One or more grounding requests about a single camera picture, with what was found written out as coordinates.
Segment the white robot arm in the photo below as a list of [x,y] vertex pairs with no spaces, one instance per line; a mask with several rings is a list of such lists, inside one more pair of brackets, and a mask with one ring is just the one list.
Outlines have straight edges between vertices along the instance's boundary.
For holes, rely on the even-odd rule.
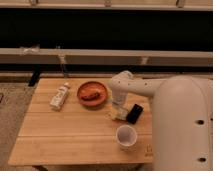
[[154,171],[213,171],[213,80],[136,79],[123,71],[108,86],[119,106],[129,93],[151,99]]

